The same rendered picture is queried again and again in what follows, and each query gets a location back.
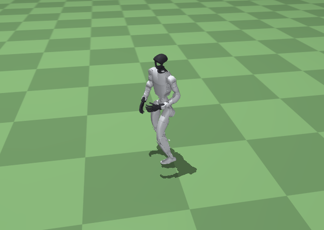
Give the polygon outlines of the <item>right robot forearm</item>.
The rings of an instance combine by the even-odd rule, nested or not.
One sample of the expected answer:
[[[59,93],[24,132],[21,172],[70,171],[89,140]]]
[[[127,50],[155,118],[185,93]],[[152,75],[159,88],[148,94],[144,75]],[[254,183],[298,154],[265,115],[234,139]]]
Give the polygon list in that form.
[[[146,83],[146,84],[147,84],[147,83]],[[143,97],[145,97],[145,101],[148,99],[148,96],[149,96],[150,91],[151,91],[151,88],[148,87],[148,86],[146,86],[146,87],[145,87],[145,92],[144,92],[144,95],[143,95]],[[142,98],[143,98],[143,97],[142,97]]]

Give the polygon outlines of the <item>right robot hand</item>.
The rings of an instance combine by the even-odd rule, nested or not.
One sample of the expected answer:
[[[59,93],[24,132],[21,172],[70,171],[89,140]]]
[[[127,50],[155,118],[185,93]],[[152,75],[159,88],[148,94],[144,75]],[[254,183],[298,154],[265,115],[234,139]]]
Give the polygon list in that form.
[[[142,98],[141,104],[140,104],[140,107],[139,107],[140,108],[139,112],[142,113],[142,114],[144,113],[144,111],[143,111],[144,102],[146,102],[145,97]]]

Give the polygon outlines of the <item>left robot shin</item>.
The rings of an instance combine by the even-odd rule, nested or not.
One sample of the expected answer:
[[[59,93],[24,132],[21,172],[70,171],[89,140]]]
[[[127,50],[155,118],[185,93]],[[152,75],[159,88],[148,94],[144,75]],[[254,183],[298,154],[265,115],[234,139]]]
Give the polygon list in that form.
[[[156,141],[157,142],[157,141]],[[171,159],[173,159],[173,155],[171,153],[171,150],[170,150],[170,146],[169,146],[169,143],[168,141],[166,140],[166,137],[165,136],[162,136],[159,140],[160,143],[158,143],[158,145],[160,146],[160,148],[163,150],[163,152]]]

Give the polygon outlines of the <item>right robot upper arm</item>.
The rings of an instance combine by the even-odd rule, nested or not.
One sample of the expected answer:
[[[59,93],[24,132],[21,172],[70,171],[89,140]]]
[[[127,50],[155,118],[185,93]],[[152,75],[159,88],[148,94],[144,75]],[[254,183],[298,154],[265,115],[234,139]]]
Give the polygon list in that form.
[[[153,81],[152,81],[152,71],[153,71],[153,69],[155,69],[156,67],[152,67],[152,68],[150,68],[149,70],[148,70],[148,79],[149,79],[149,81],[147,82],[147,85],[146,86],[148,86],[148,87],[153,87]]]

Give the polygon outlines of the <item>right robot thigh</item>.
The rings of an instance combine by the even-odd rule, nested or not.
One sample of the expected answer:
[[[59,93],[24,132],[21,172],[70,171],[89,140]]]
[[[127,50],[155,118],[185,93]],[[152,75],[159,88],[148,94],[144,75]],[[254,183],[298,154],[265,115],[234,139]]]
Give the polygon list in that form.
[[[158,100],[154,101],[153,104],[159,105],[158,104]],[[158,109],[155,112],[154,111],[151,112],[151,122],[152,122],[152,125],[153,125],[153,127],[155,129],[157,129],[157,124],[158,124],[159,116],[160,116],[160,109]]]

